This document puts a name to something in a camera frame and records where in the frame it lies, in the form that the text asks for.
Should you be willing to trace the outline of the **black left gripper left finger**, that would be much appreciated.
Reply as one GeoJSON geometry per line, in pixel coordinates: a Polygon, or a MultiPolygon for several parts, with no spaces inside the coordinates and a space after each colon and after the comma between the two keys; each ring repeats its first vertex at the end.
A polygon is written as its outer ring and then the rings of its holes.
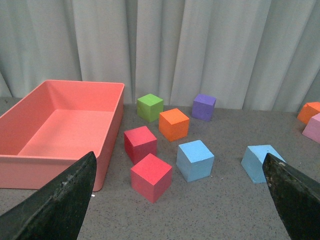
{"type": "Polygon", "coordinates": [[[91,151],[0,217],[2,240],[75,240],[92,196],[97,160],[91,151]]]}

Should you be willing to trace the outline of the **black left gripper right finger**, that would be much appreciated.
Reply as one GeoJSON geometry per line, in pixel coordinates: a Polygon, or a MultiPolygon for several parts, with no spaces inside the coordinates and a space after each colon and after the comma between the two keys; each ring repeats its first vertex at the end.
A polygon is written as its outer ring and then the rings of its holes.
{"type": "Polygon", "coordinates": [[[320,183],[267,153],[262,170],[278,215],[292,240],[320,238],[320,183]]]}

